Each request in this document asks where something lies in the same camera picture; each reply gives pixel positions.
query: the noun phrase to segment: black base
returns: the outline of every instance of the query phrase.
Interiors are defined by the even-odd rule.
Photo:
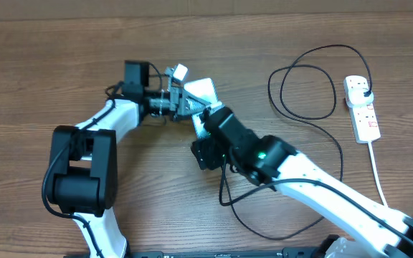
[[[281,251],[224,251],[224,252],[133,252],[126,258],[311,258],[318,247],[286,247]],[[64,258],[88,258],[90,254]]]

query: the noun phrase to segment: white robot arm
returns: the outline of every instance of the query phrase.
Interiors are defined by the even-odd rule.
[[[139,75],[145,70],[140,63],[133,68]],[[170,82],[182,81],[173,78],[175,70],[166,72]],[[200,80],[198,85],[208,82],[212,86],[209,81]],[[280,193],[311,207],[350,234],[370,257],[413,257],[413,243],[409,243],[413,242],[413,219],[406,214],[362,196],[281,139],[271,135],[259,139],[229,108],[220,102],[212,104],[211,98],[200,99],[201,93],[191,94],[171,85],[170,92],[165,94],[139,92],[132,92],[130,99],[108,100],[89,120],[73,128],[59,127],[52,138],[53,169],[46,175],[45,193],[63,214],[81,218],[75,222],[90,248],[88,257],[130,256],[130,247],[118,228],[112,207],[117,191],[115,146],[147,114],[170,115],[174,121],[192,116],[199,139],[191,149],[202,169],[221,166],[226,156],[251,183],[273,185]],[[62,149],[65,143],[69,143],[68,151]],[[58,153],[65,157],[53,166]],[[67,164],[69,160],[91,161],[92,167],[88,171],[72,168]]]

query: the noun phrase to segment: wire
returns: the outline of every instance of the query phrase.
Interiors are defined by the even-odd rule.
[[[55,164],[57,164],[58,160],[60,159],[60,156],[67,150],[67,148],[71,144],[71,142],[76,140],[76,138],[80,135],[80,132],[85,131],[85,130],[91,128],[92,126],[96,125],[106,115],[108,115],[109,113],[111,113],[111,111],[113,111],[113,109],[115,108],[115,98],[114,98],[114,96],[116,95],[116,92],[122,87],[122,85],[123,85],[123,83],[119,82],[117,85],[112,85],[112,86],[106,88],[105,94],[108,96],[108,99],[113,102],[113,104],[102,115],[100,115],[98,118],[93,118],[92,122],[87,124],[85,127],[81,128],[80,130],[78,130],[76,133],[74,133],[71,136],[70,140],[65,143],[65,145],[62,147],[62,149],[52,159],[52,162],[50,163],[49,168],[47,169],[47,171],[44,175],[44,180],[42,181],[42,188],[41,188],[42,203],[44,204],[44,207],[46,208],[46,210],[54,216],[64,218],[64,219],[75,219],[75,220],[78,220],[78,221],[82,222],[83,226],[87,229],[87,232],[90,236],[90,240],[92,242],[92,245],[95,248],[95,251],[97,252],[97,256],[99,256],[100,258],[105,258],[105,257],[103,256],[103,253],[101,252],[101,249],[98,247],[97,240],[96,240],[96,238],[93,234],[92,229],[90,228],[90,223],[88,221],[86,221],[84,218],[80,217],[80,216],[76,216],[74,214],[63,214],[63,213],[60,213],[58,211],[55,211],[49,205],[49,202],[47,201],[46,185],[47,185],[47,179],[49,178]]]
[[[371,156],[371,163],[372,163],[372,172],[374,173],[374,179],[376,181],[377,191],[379,191],[381,202],[384,204],[385,207],[388,207],[388,203],[385,200],[384,192],[381,190],[379,174],[377,173],[376,167],[376,159],[374,157],[374,151],[372,150],[372,142],[367,142],[367,146],[369,147],[369,155]]]
[[[325,49],[325,48],[329,48],[329,47],[346,47],[346,48],[348,48],[348,49],[353,50],[355,53],[358,54],[358,56],[361,58],[361,60],[363,60],[364,66],[366,67],[366,70],[367,70],[367,75],[369,76],[369,90],[364,93],[364,96],[365,96],[365,97],[368,97],[368,96],[372,93],[372,76],[371,76],[371,70],[369,69],[369,66],[367,65],[367,62],[366,62],[366,60],[364,59],[363,55],[362,55],[358,50],[356,50],[354,47],[351,47],[351,46],[348,46],[348,45],[345,45],[345,44],[330,44],[330,45],[327,45],[327,46],[316,47],[316,48],[314,48],[314,49],[308,50],[307,52],[301,54],[301,55],[289,66],[288,70],[286,71],[285,77],[283,78],[283,81],[282,81],[282,83],[281,83],[282,89],[280,89],[280,98],[282,97],[283,84],[285,83],[286,77],[287,77],[288,74],[290,73],[291,69],[295,66],[295,64],[297,64],[297,63],[299,62],[299,60],[300,60],[302,57],[304,57],[306,54],[311,53],[311,52],[314,52],[314,51],[319,50],[319,49]],[[291,115],[294,115],[294,116],[297,117],[297,115],[291,113],[286,107],[285,107],[285,109],[286,109],[286,111],[288,111]]]
[[[163,84],[162,77],[165,76],[165,75],[162,75],[153,63],[149,62],[149,65],[152,66],[152,68],[154,68],[154,70],[157,72],[157,75],[149,75],[149,77],[158,77],[160,83],[158,85],[158,90],[146,90],[146,92],[149,92],[149,93],[160,92],[162,90],[162,84]]]
[[[320,182],[320,181],[317,181],[317,180],[311,180],[311,179],[306,179],[306,178],[290,178],[290,179],[282,179],[282,180],[273,181],[272,183],[267,183],[265,185],[254,188],[251,191],[248,191],[247,193],[244,193],[241,196],[239,196],[239,197],[237,197],[233,200],[229,195],[230,202],[224,203],[223,206],[231,206],[232,207],[238,201],[240,201],[242,199],[245,199],[248,196],[251,196],[252,194],[257,193],[258,191],[261,191],[261,190],[266,189],[266,188],[270,188],[272,186],[276,186],[280,183],[311,183],[314,186],[324,187],[324,188],[328,189],[329,191],[332,191],[335,194],[339,195],[341,198],[345,199],[347,202],[349,202],[351,205],[355,206],[361,212],[365,213],[365,215],[367,215],[369,218],[371,218],[372,220],[374,220],[375,222],[377,222],[378,224],[383,226],[385,229],[388,229],[391,233],[396,234],[398,237],[400,237],[401,239],[403,239],[404,241],[408,242],[410,245],[413,246],[413,241],[409,237],[405,236],[400,231],[398,231],[395,228],[393,228],[392,226],[388,225],[384,220],[382,220],[379,217],[373,215],[370,211],[368,211],[367,209],[362,207],[360,204],[355,202],[353,199],[351,199],[350,197],[348,197],[347,195],[345,195],[341,191],[337,190],[336,188],[334,188],[334,187],[332,187],[332,186],[330,186],[326,183],[323,183],[323,182]]]
[[[331,116],[331,115],[334,113],[334,110],[336,109],[336,106],[337,106],[336,87],[334,86],[334,82],[333,82],[331,76],[330,76],[325,70],[323,70],[322,68],[317,67],[317,66],[315,66],[315,65],[311,65],[311,64],[297,64],[297,62],[299,62],[299,60],[300,60],[302,57],[304,57],[306,54],[308,54],[308,53],[310,53],[310,52],[313,52],[313,51],[316,51],[316,50],[318,50],[318,49],[323,49],[323,48],[327,48],[327,47],[348,47],[349,49],[352,49],[354,52],[356,52],[356,53],[361,57],[361,59],[363,60],[364,64],[366,65],[366,69],[368,70],[368,74],[369,74],[369,80],[372,82],[371,74],[370,74],[370,71],[369,71],[369,66],[367,65],[366,60],[363,58],[363,56],[361,55],[361,53],[359,53],[358,50],[354,49],[353,47],[346,46],[346,45],[341,45],[341,44],[334,44],[334,45],[328,45],[328,46],[318,47],[318,48],[309,50],[309,51],[303,53],[302,55],[300,55],[290,66],[282,67],[282,68],[280,68],[280,69],[277,69],[277,70],[273,71],[273,72],[270,74],[269,80],[268,80],[268,82],[267,82],[267,93],[268,93],[269,100],[270,100],[270,102],[272,103],[272,106],[273,106],[282,116],[284,116],[284,117],[286,117],[286,118],[288,118],[288,119],[291,119],[291,120],[300,122],[300,123],[305,123],[305,124],[307,124],[307,125],[311,125],[311,126],[313,126],[314,128],[317,128],[317,129],[321,130],[323,133],[325,133],[325,134],[336,144],[336,147],[337,147],[338,152],[339,152],[340,160],[341,160],[341,171],[340,171],[339,181],[342,181],[342,180],[343,180],[343,151],[342,151],[341,145],[339,144],[339,142],[338,142],[327,130],[323,129],[322,127],[320,127],[320,126],[318,126],[318,125],[315,125],[315,124],[313,124],[313,123],[310,123],[310,122],[308,122],[308,121],[304,121],[304,120],[321,120],[321,119],[325,119],[325,118],[328,118],[329,116]],[[331,88],[332,88],[332,91],[333,91],[333,107],[331,108],[331,111],[329,111],[329,113],[328,113],[327,115],[323,115],[323,116],[320,116],[320,117],[305,117],[305,116],[298,115],[298,114],[294,113],[293,111],[291,111],[291,110],[285,105],[285,102],[284,102],[284,100],[283,100],[283,86],[284,86],[284,84],[285,84],[285,80],[286,80],[286,77],[287,77],[289,71],[291,71],[291,69],[292,69],[292,68],[295,68],[295,67],[296,67],[296,68],[299,68],[299,67],[307,67],[307,68],[317,69],[317,70],[321,71],[322,73],[324,73],[324,74],[326,75],[326,77],[329,79],[329,82],[330,82],[330,84],[331,84]],[[277,72],[280,72],[280,71],[283,71],[283,70],[287,70],[287,71],[286,71],[285,77],[284,77],[283,80],[282,80],[281,87],[280,87],[280,102],[281,102],[282,106],[283,106],[291,115],[293,115],[293,116],[295,116],[295,117],[297,117],[297,118],[291,117],[291,116],[286,115],[285,113],[283,113],[283,112],[277,107],[277,105],[275,104],[275,102],[274,102],[274,100],[273,100],[273,98],[272,98],[272,94],[271,94],[271,92],[270,92],[270,83],[271,83],[271,81],[272,81],[273,75],[276,74]],[[229,150],[229,157],[230,157],[231,159],[234,158],[234,156],[232,155],[231,150]],[[238,162],[233,162],[233,165],[236,166],[239,170],[242,170],[242,169],[240,169]],[[225,174],[224,174],[224,177],[221,178],[220,189],[219,189],[219,202],[220,202],[221,205],[224,204],[224,203],[222,202],[222,189],[223,189],[223,187],[224,187],[224,182],[225,182],[226,180],[227,180],[227,177],[226,177]],[[255,230],[249,228],[249,227],[239,218],[239,216],[238,216],[237,213],[235,212],[234,208],[231,207],[231,209],[232,209],[232,212],[233,212],[234,215],[235,215],[235,218],[237,218],[237,220],[238,220],[246,229],[250,230],[252,233],[254,233],[254,234],[256,234],[256,235],[258,235],[258,236],[260,236],[260,237],[263,237],[263,238],[269,239],[269,240],[283,240],[283,239],[288,239],[288,238],[290,238],[290,237],[293,237],[293,236],[295,236],[295,235],[297,235],[297,234],[299,234],[299,233],[301,233],[301,232],[303,232],[303,231],[311,228],[312,226],[315,226],[318,222],[320,222],[320,221],[322,221],[322,220],[324,219],[323,217],[320,217],[320,218],[318,218],[317,220],[315,220],[314,222],[312,222],[311,224],[309,224],[309,225],[305,226],[304,228],[302,228],[302,229],[300,229],[300,230],[297,230],[295,233],[289,234],[289,235],[287,235],[287,236],[282,236],[282,237],[269,237],[269,236],[263,236],[262,234],[257,233]]]
[[[289,239],[309,228],[311,228],[312,226],[315,226],[315,224],[317,224],[318,222],[320,222],[321,220],[323,220],[323,217],[317,219],[316,221],[312,222],[312,224],[309,224],[305,227],[303,227],[302,229],[297,230],[296,232],[289,234],[287,236],[282,236],[282,237],[270,237],[270,236],[265,236],[257,231],[255,231],[254,229],[251,229],[248,225],[246,225],[238,216],[237,212],[235,211],[234,208],[234,204],[231,204],[230,202],[232,202],[232,196],[230,194],[230,189],[229,189],[229,183],[227,183],[227,177],[226,177],[226,164],[227,164],[227,159],[224,157],[224,164],[222,165],[222,175],[221,175],[221,186],[219,187],[219,202],[221,205],[223,206],[230,206],[230,209],[232,210],[232,212],[235,215],[235,218],[237,218],[238,222],[240,222],[241,225],[243,225],[246,229],[248,229],[249,231],[251,231],[252,233],[258,235],[259,237],[268,239],[268,240],[285,240],[285,239]],[[222,201],[222,189],[224,188],[224,183],[226,184],[226,188],[227,188],[227,194],[229,195],[229,203],[224,203]]]

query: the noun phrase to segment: power strip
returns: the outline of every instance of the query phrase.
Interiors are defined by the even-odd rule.
[[[351,75],[345,78],[343,86],[346,96],[348,96],[350,91],[367,88],[368,84],[366,78]],[[349,107],[349,110],[357,143],[369,143],[380,138],[379,124],[372,103],[368,104],[367,101],[364,101],[363,105]]]
[[[345,88],[346,102],[350,110],[351,124],[357,143],[367,143],[369,147],[369,154],[371,155],[372,171],[376,181],[377,191],[379,191],[380,199],[384,206],[388,206],[385,200],[384,193],[381,190],[379,175],[377,173],[376,160],[374,151],[372,149],[372,142],[381,137],[379,124],[377,123],[377,116],[372,105],[370,97],[364,97],[356,94],[369,88],[366,78],[358,75],[351,75],[343,81]],[[350,96],[355,96],[356,99],[352,101]]]

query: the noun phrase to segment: wooden table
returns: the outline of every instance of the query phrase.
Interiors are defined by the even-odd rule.
[[[190,69],[190,80],[211,77],[219,98],[246,126],[285,139],[338,176],[334,144],[316,129],[276,115],[266,86],[273,70],[304,51],[339,43],[359,49],[371,67],[382,133],[374,143],[381,184],[389,205],[412,215],[413,13],[0,22],[0,257],[87,251],[72,221],[45,211],[41,182],[53,129],[101,109],[103,89],[123,79],[125,59],[149,60],[160,70],[180,62]],[[379,201],[367,147],[355,142],[343,104],[344,77],[366,75],[361,60],[348,49],[327,49],[301,63],[331,74],[338,107],[315,123],[342,145],[345,182]],[[282,77],[272,81],[275,97]],[[332,106],[331,86],[316,70],[294,70],[284,98],[301,115],[326,114]],[[251,234],[218,204],[220,171],[199,170],[189,150],[196,138],[191,123],[157,122],[148,119],[118,146],[115,212],[134,251],[280,249],[343,234],[329,221],[282,242]],[[229,177],[234,196],[254,187],[241,176]],[[271,191],[236,208],[246,223],[271,236],[318,218]]]

